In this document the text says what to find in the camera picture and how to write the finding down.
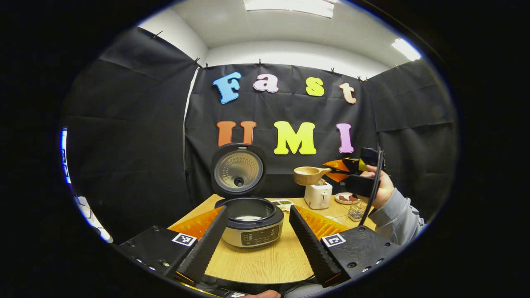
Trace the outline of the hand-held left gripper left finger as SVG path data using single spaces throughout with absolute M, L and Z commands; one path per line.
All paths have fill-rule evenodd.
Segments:
M 112 247 L 149 273 L 193 285 L 201 282 L 229 221 L 226 206 L 210 214 L 213 218 L 201 236 L 183 228 L 173 231 L 153 225 Z

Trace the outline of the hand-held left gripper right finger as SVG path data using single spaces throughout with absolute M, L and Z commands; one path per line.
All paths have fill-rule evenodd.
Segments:
M 290 206 L 289 222 L 323 287 L 360 279 L 404 248 L 367 226 L 347 228 L 297 205 Z

